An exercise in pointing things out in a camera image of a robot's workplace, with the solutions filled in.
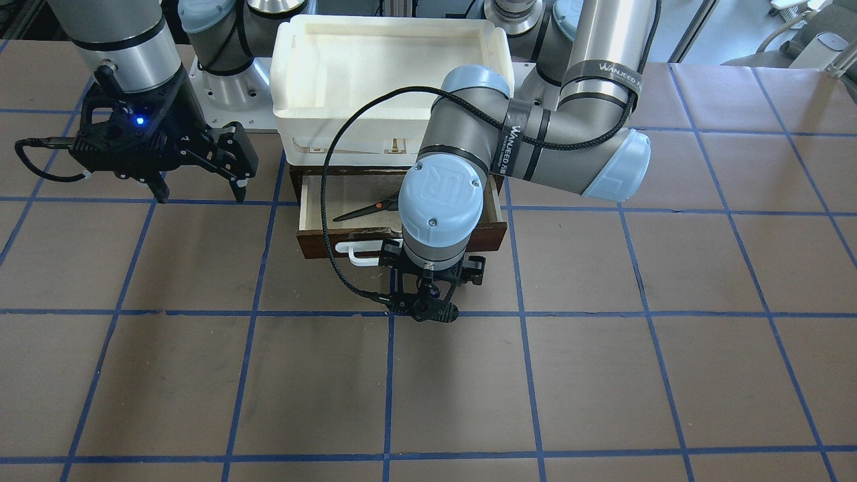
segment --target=velcro strap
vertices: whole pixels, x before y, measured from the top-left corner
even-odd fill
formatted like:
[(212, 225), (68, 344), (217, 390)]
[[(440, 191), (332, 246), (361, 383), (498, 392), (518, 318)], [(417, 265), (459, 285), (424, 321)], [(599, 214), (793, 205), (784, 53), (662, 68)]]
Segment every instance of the velcro strap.
[(502, 176), (511, 176), (518, 158), (518, 151), (524, 143), (524, 129), (530, 120), (532, 104), (526, 100), (511, 99), (506, 110), (506, 121), (497, 141), (491, 172)]
[(572, 82), (587, 79), (605, 79), (627, 87), (637, 96), (640, 95), (640, 90), (643, 88), (643, 76), (636, 70), (609, 60), (584, 60), (575, 63), (568, 69), (565, 77), (568, 81), (562, 87)]

